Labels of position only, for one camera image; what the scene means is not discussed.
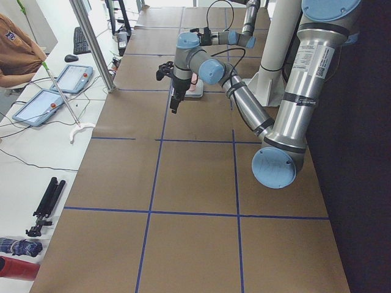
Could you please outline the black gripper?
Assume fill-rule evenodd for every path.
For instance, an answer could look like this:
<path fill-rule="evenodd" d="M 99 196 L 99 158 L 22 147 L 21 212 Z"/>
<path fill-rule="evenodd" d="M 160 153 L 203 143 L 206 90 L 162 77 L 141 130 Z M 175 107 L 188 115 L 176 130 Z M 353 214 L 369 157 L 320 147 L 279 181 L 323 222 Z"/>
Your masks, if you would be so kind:
<path fill-rule="evenodd" d="M 173 76 L 172 82 L 174 88 L 174 96 L 170 98 L 170 109 L 173 114 L 176 114 L 180 101 L 184 100 L 185 94 L 191 86 L 191 78 L 180 79 L 176 76 Z"/>

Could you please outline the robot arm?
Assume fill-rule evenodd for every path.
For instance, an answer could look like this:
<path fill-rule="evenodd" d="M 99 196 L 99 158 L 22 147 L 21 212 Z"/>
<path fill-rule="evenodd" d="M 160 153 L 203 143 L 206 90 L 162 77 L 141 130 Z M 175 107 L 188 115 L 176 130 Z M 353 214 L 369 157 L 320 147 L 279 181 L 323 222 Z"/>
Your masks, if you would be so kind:
<path fill-rule="evenodd" d="M 253 36 L 255 30 L 255 23 L 257 19 L 257 13 L 260 9 L 261 1 L 259 0 L 245 0 L 245 1 L 224 1 L 230 7 L 232 11 L 232 20 L 230 25 L 220 32 L 212 32 L 209 28 L 209 11 L 212 6 L 218 1 L 214 1 L 208 7 L 206 12 L 206 26 L 202 28 L 193 28 L 190 33 L 195 33 L 199 38 L 200 46 L 211 46 L 211 45 L 237 45 L 243 48 L 253 48 L 255 45 L 255 37 Z M 241 33 L 231 29 L 233 20 L 235 18 L 235 11 L 232 3 L 238 3 L 246 6 L 246 13 L 244 17 L 244 23 Z"/>
<path fill-rule="evenodd" d="M 277 1 L 258 73 L 242 80 L 235 67 L 212 58 L 208 45 L 254 45 L 253 32 L 260 3 L 246 1 L 241 34 L 235 31 L 201 34 L 183 32 L 177 38 L 175 59 L 168 64 L 176 112 L 196 75 L 219 84 L 232 100 L 262 147 L 252 171 L 264 186 L 290 185 L 301 170 L 307 148 L 306 130 L 326 80 L 336 49 L 352 43 L 360 1 Z"/>

